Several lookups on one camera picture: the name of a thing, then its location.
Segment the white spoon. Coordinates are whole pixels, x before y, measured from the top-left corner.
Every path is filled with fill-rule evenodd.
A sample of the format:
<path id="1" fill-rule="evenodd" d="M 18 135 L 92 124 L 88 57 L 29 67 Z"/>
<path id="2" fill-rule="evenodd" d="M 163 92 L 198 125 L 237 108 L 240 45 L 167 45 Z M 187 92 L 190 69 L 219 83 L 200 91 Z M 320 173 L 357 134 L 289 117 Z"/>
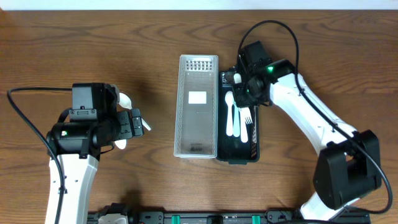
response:
<path id="1" fill-rule="evenodd" d="M 232 91 L 227 91 L 224 99 L 227 104 L 226 135 L 232 136 L 233 135 L 233 115 L 232 115 L 233 93 L 232 93 Z"/>
<path id="2" fill-rule="evenodd" d="M 123 149 L 125 149 L 126 146 L 127 146 L 127 140 L 126 140 L 126 139 L 117 140 L 117 141 L 114 142 L 114 144 L 115 144 L 115 146 L 116 146 L 118 149 L 123 150 Z"/>

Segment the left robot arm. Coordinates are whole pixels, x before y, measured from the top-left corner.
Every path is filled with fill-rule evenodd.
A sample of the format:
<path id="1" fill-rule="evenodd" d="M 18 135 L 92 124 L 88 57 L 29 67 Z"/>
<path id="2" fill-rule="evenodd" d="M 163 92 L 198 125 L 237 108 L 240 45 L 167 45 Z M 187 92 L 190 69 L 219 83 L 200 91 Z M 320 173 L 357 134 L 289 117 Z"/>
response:
<path id="1" fill-rule="evenodd" d="M 101 148 L 124 149 L 128 139 L 144 134 L 137 108 L 108 113 L 100 119 L 65 121 L 77 113 L 63 111 L 47 134 L 51 159 L 46 223 L 86 223 Z"/>

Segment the black mesh plastic tray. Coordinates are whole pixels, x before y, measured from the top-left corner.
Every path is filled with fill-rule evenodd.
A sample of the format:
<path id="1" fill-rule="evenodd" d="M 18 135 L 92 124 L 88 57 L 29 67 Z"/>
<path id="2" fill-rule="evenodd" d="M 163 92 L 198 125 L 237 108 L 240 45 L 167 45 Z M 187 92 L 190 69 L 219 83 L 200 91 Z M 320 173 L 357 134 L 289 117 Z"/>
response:
<path id="1" fill-rule="evenodd" d="M 220 71 L 218 74 L 218 148 L 217 159 L 229 164 L 246 165 L 257 162 L 260 158 L 259 108 L 250 108 L 252 124 L 247 125 L 249 140 L 241 142 L 240 137 L 226 135 L 228 106 L 224 100 L 227 91 L 232 91 L 236 73 L 234 68 Z"/>

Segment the white fork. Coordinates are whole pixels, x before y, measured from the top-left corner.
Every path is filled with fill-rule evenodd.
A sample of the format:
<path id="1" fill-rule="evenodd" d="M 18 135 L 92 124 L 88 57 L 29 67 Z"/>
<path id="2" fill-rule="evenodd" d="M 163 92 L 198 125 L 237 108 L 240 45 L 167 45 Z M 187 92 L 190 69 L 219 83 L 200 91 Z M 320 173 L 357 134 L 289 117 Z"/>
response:
<path id="1" fill-rule="evenodd" d="M 238 84 L 241 83 L 241 76 L 239 73 L 234 74 L 234 83 Z M 234 118 L 233 118 L 233 136 L 239 137 L 240 136 L 240 120 L 239 120 L 239 109 L 234 102 Z"/>
<path id="2" fill-rule="evenodd" d="M 240 122 L 241 122 L 241 124 L 240 124 L 241 142 L 246 143 L 246 142 L 248 142 L 247 125 L 252 124 L 251 112 L 248 107 L 245 107 L 245 108 L 240 108 L 239 113 L 240 113 Z"/>

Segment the white spoon angled large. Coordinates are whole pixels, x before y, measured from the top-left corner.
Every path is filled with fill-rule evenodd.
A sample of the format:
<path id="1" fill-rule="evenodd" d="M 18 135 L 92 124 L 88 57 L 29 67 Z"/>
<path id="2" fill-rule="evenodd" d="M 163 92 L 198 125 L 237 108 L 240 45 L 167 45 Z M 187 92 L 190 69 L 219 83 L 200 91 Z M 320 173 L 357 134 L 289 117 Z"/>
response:
<path id="1" fill-rule="evenodd" d="M 132 109 L 132 100 L 130 99 L 129 96 L 127 96 L 125 93 L 120 92 L 119 88 L 116 85 L 112 85 L 112 87 L 115 87 L 116 93 L 118 94 L 118 104 L 125 109 Z M 150 131 L 152 128 L 146 123 L 146 121 L 142 118 L 142 125 Z"/>

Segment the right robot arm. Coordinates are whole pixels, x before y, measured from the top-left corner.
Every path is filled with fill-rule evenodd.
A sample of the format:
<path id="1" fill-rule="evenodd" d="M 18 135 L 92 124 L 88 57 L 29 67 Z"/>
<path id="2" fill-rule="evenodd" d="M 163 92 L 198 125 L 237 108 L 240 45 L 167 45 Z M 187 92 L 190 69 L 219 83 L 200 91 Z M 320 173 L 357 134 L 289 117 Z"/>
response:
<path id="1" fill-rule="evenodd" d="M 382 184 L 379 140 L 358 132 L 329 109 L 297 66 L 273 61 L 260 41 L 238 51 L 233 94 L 241 109 L 276 105 L 301 129 L 318 156 L 315 193 L 300 208 L 305 220 L 330 221 Z"/>

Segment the clear mesh plastic tray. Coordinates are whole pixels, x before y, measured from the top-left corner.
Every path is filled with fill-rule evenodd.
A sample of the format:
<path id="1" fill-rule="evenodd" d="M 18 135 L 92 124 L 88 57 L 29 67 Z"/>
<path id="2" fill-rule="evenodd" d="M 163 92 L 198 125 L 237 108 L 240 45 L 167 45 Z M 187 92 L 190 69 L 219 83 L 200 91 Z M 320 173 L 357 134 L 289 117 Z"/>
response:
<path id="1" fill-rule="evenodd" d="M 212 159 L 217 156 L 218 56 L 180 56 L 174 156 Z"/>

